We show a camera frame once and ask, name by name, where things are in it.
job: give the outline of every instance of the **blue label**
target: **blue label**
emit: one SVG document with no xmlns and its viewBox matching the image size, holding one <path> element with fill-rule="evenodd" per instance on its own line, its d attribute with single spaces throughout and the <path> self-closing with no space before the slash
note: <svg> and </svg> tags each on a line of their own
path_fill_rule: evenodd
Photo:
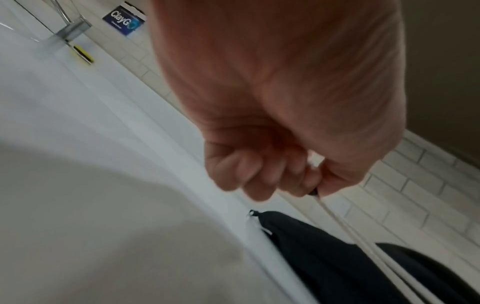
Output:
<svg viewBox="0 0 480 304">
<path fill-rule="evenodd" d="M 111 11 L 103 18 L 103 20 L 119 30 L 125 36 L 138 29 L 145 22 L 122 6 Z"/>
</svg>

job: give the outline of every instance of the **white cord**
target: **white cord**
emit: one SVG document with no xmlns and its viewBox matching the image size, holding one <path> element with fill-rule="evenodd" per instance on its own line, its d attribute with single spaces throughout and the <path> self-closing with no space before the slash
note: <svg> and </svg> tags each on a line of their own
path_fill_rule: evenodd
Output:
<svg viewBox="0 0 480 304">
<path fill-rule="evenodd" d="M 318 197 L 314 197 L 317 203 L 325 212 L 339 224 L 339 226 L 352 238 L 357 246 L 377 265 L 385 276 L 397 287 L 397 289 L 407 298 L 411 304 L 425 304 L 419 296 L 413 292 L 412 288 L 421 294 L 430 304 L 444 304 L 436 295 L 425 288 L 411 274 L 409 274 L 394 259 L 386 254 L 377 244 L 367 240 L 355 228 L 353 228 L 343 218 L 333 213 L 329 207 Z"/>
</svg>

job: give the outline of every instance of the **tiled wall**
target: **tiled wall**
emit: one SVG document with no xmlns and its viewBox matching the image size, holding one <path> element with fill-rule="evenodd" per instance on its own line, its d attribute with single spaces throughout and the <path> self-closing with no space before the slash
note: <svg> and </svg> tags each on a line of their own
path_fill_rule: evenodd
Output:
<svg viewBox="0 0 480 304">
<path fill-rule="evenodd" d="M 61 2 L 73 9 L 69 0 Z M 121 0 L 74 2 L 93 24 L 88 36 L 180 109 L 155 61 L 148 27 L 126 38 L 102 21 Z M 319 163 L 321 157 L 313 161 Z M 312 198 L 284 196 L 329 233 L 345 236 Z M 480 170 L 406 132 L 395 151 L 379 161 L 360 185 L 325 201 L 370 239 L 423 252 L 480 292 Z"/>
</svg>

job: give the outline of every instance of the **white surface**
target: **white surface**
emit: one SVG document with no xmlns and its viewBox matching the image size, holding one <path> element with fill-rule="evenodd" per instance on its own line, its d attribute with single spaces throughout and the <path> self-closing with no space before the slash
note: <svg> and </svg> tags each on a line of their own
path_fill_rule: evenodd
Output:
<svg viewBox="0 0 480 304">
<path fill-rule="evenodd" d="M 50 35 L 29 14 L 17 13 L 39 38 Z M 220 219 L 292 298 L 315 302 L 266 238 L 247 224 L 245 197 L 222 193 L 208 179 L 202 138 L 183 115 L 86 37 L 76 43 L 95 58 L 92 67 L 67 47 L 39 60 L 33 44 L 5 31 L 0 35 L 3 142 L 188 188 L 191 200 Z M 262 209 L 305 219 L 278 196 L 269 204 Z"/>
</svg>

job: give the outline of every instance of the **clenched fist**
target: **clenched fist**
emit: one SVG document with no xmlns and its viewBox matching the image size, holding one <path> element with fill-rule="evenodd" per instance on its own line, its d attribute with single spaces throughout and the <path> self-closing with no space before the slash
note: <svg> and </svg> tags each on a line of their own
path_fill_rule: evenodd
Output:
<svg viewBox="0 0 480 304">
<path fill-rule="evenodd" d="M 405 128 L 395 0 L 151 0 L 163 73 L 223 190 L 321 196 L 362 180 Z M 318 168 L 308 151 L 325 157 Z"/>
</svg>

